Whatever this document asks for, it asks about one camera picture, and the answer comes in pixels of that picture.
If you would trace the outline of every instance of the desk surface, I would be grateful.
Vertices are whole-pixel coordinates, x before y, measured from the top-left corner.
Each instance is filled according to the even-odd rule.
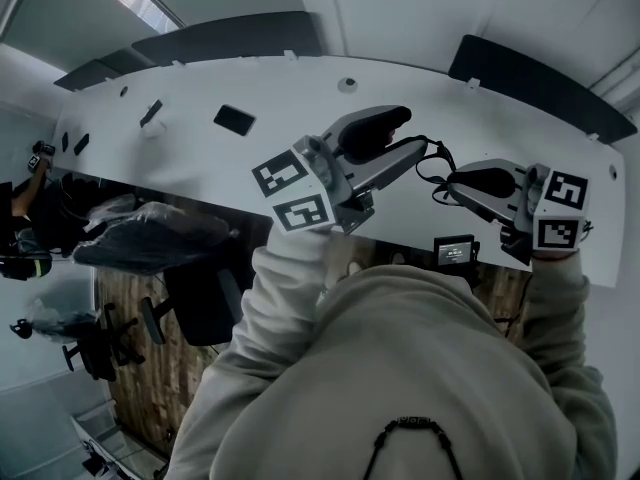
[[[355,92],[338,90],[345,77],[356,80]],[[163,103],[157,118],[167,131],[143,138],[140,119],[157,99]],[[213,123],[225,104],[257,118],[246,137]],[[340,116],[375,105],[409,107],[413,118],[396,139],[442,140],[459,166],[505,158],[590,177],[588,218],[595,229],[582,247],[584,270],[595,284],[615,286],[625,211],[620,153],[526,104],[423,69],[344,57],[262,57],[132,73],[67,101],[55,132],[56,165],[266,215],[251,169],[303,135],[319,135]],[[90,143],[76,157],[73,147],[85,133]],[[432,189],[407,172],[374,195],[376,214],[356,234],[427,250],[434,237],[474,234],[480,261],[523,268],[500,250],[499,226],[464,208],[438,205]]]

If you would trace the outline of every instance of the wooden floor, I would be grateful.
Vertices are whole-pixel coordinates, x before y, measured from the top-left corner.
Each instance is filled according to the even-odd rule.
[[[264,217],[158,193],[145,192],[143,195],[147,199],[164,200],[188,211],[212,213],[224,218],[231,227],[240,230],[249,250],[266,243],[271,224]],[[328,279],[333,278],[335,282],[346,274],[346,263],[351,257],[367,265],[377,264],[381,262],[380,257],[387,258],[389,251],[394,248],[390,244],[336,235],[331,248]],[[481,265],[479,274],[482,283],[474,293],[487,305],[494,318],[516,317],[529,274],[491,265]],[[117,381],[110,384],[112,396],[117,402],[117,417],[135,436],[170,453],[171,443],[163,441],[163,438],[168,429],[179,428],[202,372],[215,360],[217,352],[210,347],[189,346],[180,333],[173,312],[162,320],[167,343],[163,346],[153,344],[139,311],[140,301],[144,297],[151,297],[154,304],[168,297],[161,277],[98,270],[96,302],[101,306],[109,302],[116,305],[116,311],[112,312],[116,325],[138,318],[138,325],[129,331],[130,342],[146,358],[140,366],[119,368]],[[509,327],[507,323],[500,325],[503,330]],[[509,339],[514,341],[517,336],[516,324],[510,330]]]

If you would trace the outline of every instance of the black phone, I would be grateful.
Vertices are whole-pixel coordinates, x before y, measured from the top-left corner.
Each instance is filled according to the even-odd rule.
[[[255,121],[255,117],[230,107],[229,105],[222,105],[213,120],[217,125],[222,126],[233,133],[242,135],[243,137],[249,133],[249,130],[251,130]]]
[[[78,142],[76,146],[73,148],[73,152],[76,154],[76,156],[82,153],[82,150],[87,147],[87,144],[89,144],[88,133],[84,137],[82,137],[82,139],[80,139],[80,142]]]

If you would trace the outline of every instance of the black strap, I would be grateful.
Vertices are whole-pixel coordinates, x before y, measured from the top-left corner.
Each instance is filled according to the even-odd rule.
[[[451,468],[453,469],[453,473],[456,476],[456,480],[463,480],[462,472],[460,471],[460,467],[458,466],[458,461],[456,460],[456,456],[453,453],[453,449],[451,448],[451,441],[449,437],[442,430],[442,427],[438,425],[435,421],[429,418],[423,417],[415,417],[415,416],[402,416],[397,420],[392,420],[384,430],[380,433],[380,435],[376,438],[375,443],[373,444],[373,455],[371,456],[371,460],[369,460],[369,465],[367,466],[367,471],[364,474],[363,480],[368,480],[371,476],[371,471],[373,470],[373,465],[378,456],[378,453],[384,446],[384,442],[387,439],[387,436],[397,427],[413,429],[413,430],[431,430],[440,441],[440,446],[447,453],[447,457],[449,457],[449,462],[451,463]]]

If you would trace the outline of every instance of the black chair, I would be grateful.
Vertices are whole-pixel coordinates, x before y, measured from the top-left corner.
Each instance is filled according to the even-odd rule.
[[[164,279],[169,298],[156,307],[149,297],[140,303],[154,343],[166,343],[160,321],[172,309],[189,345],[231,340],[231,330],[242,318],[242,293],[253,281],[250,255],[237,240],[226,240],[210,258],[166,270]]]
[[[134,318],[119,329],[115,329],[109,314],[115,308],[114,304],[107,304],[104,307],[104,316],[107,322],[106,329],[103,329],[98,321],[96,322],[95,331],[85,338],[79,339],[74,348],[68,350],[66,346],[62,347],[69,370],[74,371],[71,358],[76,354],[80,354],[85,369],[94,380],[105,379],[109,382],[114,382],[116,380],[116,371],[111,363],[112,356],[118,366],[124,366],[129,361],[133,361],[136,364],[144,363],[143,356],[136,353],[133,348],[124,345],[121,341],[126,332],[138,323],[138,319]]]

